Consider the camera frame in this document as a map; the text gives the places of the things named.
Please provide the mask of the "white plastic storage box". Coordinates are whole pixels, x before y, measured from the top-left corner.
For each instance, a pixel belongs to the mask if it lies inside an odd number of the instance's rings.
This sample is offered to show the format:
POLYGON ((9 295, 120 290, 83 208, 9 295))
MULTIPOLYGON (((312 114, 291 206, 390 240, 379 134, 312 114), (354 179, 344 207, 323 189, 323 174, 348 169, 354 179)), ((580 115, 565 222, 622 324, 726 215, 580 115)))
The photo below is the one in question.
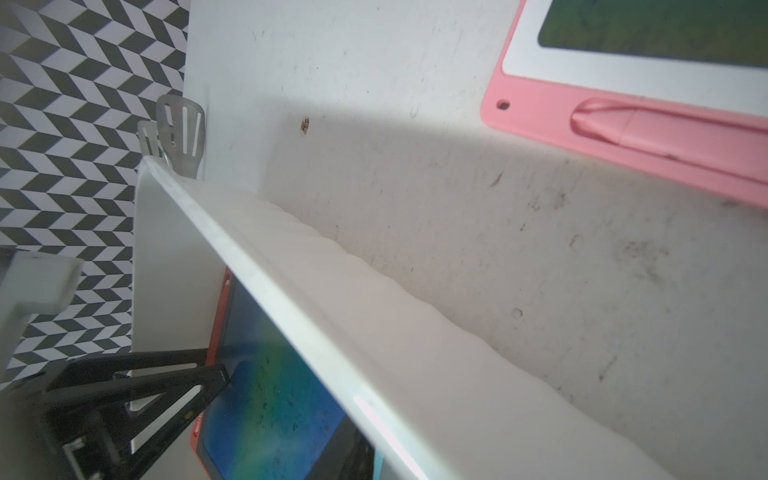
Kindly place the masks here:
POLYGON ((406 478, 667 477, 633 442, 253 193, 143 159, 133 265, 135 350, 206 346, 231 271, 406 478))

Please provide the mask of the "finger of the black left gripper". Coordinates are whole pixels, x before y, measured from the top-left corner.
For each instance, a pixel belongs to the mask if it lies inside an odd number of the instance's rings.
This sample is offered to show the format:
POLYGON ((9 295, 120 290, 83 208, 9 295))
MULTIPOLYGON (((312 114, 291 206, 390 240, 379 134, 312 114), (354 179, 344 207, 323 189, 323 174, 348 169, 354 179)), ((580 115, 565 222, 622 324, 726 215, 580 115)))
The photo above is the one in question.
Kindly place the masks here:
POLYGON ((96 354, 37 380, 35 423, 72 479, 139 479, 230 382, 206 349, 96 354))

